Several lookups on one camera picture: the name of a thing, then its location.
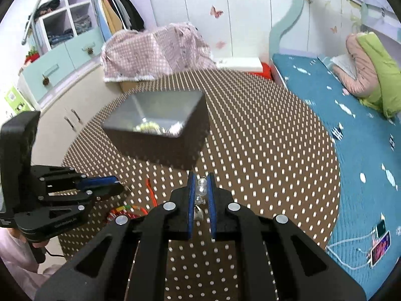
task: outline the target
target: white charging cable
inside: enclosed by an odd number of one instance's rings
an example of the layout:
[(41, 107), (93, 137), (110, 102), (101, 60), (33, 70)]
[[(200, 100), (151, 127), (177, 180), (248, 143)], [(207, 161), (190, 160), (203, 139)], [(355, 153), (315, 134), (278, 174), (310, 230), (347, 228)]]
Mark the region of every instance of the white charging cable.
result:
[[(363, 265), (358, 266), (358, 267), (351, 267), (350, 265), (348, 265), (348, 264), (346, 264), (345, 262), (343, 262), (343, 261), (341, 260), (341, 258), (338, 256), (338, 254), (336, 254), (336, 253), (331, 249), (331, 247), (338, 246), (339, 244), (342, 244), (342, 243), (345, 243), (345, 242), (352, 242), (352, 241), (357, 241), (357, 240), (366, 239), (366, 238), (368, 238), (369, 236), (371, 236), (372, 234), (374, 234), (375, 232), (376, 232), (376, 231), (373, 230), (373, 231), (370, 232), (369, 234), (367, 234), (367, 235), (365, 235), (365, 236), (361, 236), (360, 238), (352, 238), (352, 239), (345, 239), (345, 240), (338, 241), (338, 242), (336, 242), (336, 243), (333, 243), (333, 244), (330, 244), (329, 246), (327, 246), (327, 250), (330, 251), (330, 252), (334, 255), (334, 257), (336, 257), (336, 258), (338, 259), (338, 261), (340, 262), (340, 264), (342, 264), (343, 266), (346, 266), (346, 267), (349, 268), (350, 270), (361, 269), (361, 268), (366, 267), (367, 265), (370, 264), (370, 259), (369, 259), (369, 261), (368, 261), (366, 264), (363, 264)], [(357, 250), (360, 251), (360, 252), (362, 252), (362, 253), (365, 253), (365, 254), (368, 254), (368, 253), (369, 253), (369, 252), (362, 251), (361, 248), (358, 248)]]

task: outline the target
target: polka dot tablecloth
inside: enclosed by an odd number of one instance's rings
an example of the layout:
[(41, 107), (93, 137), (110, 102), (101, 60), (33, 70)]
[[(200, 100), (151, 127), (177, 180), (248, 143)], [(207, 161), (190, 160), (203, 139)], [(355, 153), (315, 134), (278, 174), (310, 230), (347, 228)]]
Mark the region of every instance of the polka dot tablecloth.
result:
[[(313, 111), (284, 87), (235, 71), (182, 72), (133, 91), (188, 89), (204, 91), (211, 120), (195, 173), (213, 172), (216, 184), (231, 191), (236, 202), (265, 217), (285, 214), (324, 248), (338, 215), (340, 173), (331, 137)], [(146, 178), (158, 203), (186, 184), (186, 171), (121, 155), (101, 129), (131, 92), (102, 109), (65, 156), (66, 166), (89, 176), (116, 175), (130, 188), (97, 203), (87, 224), (60, 236), (67, 256), (101, 230), (110, 207), (133, 203), (151, 209)], [(209, 212), (206, 205), (203, 209), (193, 239), (169, 245), (166, 300), (238, 299), (235, 245), (211, 239)]]

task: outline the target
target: black cable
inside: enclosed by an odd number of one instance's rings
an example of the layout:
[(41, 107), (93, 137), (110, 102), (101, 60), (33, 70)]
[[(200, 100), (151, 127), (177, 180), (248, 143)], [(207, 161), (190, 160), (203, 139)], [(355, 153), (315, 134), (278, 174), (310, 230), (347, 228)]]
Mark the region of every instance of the black cable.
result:
[(65, 258), (65, 256), (62, 256), (62, 255), (60, 255), (60, 254), (51, 254), (46, 248), (45, 248), (45, 250), (46, 250), (46, 252), (47, 252), (50, 256), (52, 256), (52, 257), (63, 257), (63, 258)]

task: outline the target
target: mint green drawer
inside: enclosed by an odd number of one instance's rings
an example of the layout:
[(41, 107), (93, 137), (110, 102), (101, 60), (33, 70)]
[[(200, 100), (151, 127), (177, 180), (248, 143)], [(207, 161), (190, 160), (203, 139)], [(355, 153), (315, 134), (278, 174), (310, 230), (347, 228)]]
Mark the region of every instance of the mint green drawer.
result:
[(84, 63), (100, 54), (103, 43), (102, 32), (99, 27), (96, 27), (67, 41), (65, 45), (74, 67), (78, 69)]
[[(53, 89), (61, 80), (75, 71), (64, 44), (42, 55), (23, 71), (25, 81), (36, 101)], [(49, 84), (43, 85), (44, 78), (49, 78)]]

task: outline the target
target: blue bedsheet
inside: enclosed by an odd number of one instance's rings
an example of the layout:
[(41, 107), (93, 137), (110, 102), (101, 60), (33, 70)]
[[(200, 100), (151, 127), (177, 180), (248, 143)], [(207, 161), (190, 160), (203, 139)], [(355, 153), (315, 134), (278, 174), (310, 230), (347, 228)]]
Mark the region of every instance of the blue bedsheet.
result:
[[(335, 140), (341, 171), (340, 209), (328, 244), (365, 236), (382, 214), (385, 217), (391, 246), (377, 265), (358, 270), (341, 265), (364, 288), (369, 299), (401, 255), (401, 125), (397, 118), (387, 120), (361, 105), (354, 96), (345, 95), (342, 84), (318, 59), (275, 54), (273, 62), (288, 89), (313, 109), (331, 136), (332, 129), (340, 123), (343, 128), (342, 139)], [(351, 267), (367, 262), (358, 248), (369, 251), (372, 236), (332, 247)]]

